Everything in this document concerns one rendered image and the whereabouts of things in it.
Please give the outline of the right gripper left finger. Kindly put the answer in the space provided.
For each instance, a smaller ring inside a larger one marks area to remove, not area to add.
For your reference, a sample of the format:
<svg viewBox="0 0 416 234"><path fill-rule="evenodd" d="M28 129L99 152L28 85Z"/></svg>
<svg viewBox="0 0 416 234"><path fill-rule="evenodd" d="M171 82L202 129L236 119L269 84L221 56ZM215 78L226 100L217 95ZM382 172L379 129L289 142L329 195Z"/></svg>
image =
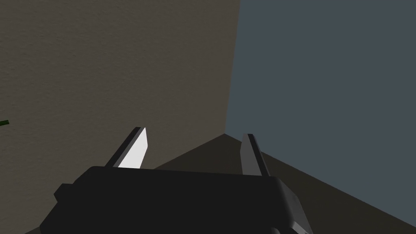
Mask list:
<svg viewBox="0 0 416 234"><path fill-rule="evenodd" d="M111 156L105 166L139 169L142 165L147 148L146 128L135 127L113 156Z"/></svg>

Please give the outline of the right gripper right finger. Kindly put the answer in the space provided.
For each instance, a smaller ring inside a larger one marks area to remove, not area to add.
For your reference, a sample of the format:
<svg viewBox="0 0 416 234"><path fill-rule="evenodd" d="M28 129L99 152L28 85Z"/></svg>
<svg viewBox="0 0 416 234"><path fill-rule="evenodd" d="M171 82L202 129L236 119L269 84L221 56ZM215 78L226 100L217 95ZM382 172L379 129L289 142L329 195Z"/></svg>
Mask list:
<svg viewBox="0 0 416 234"><path fill-rule="evenodd" d="M240 147L243 175L269 177L270 173L253 134L244 134Z"/></svg>

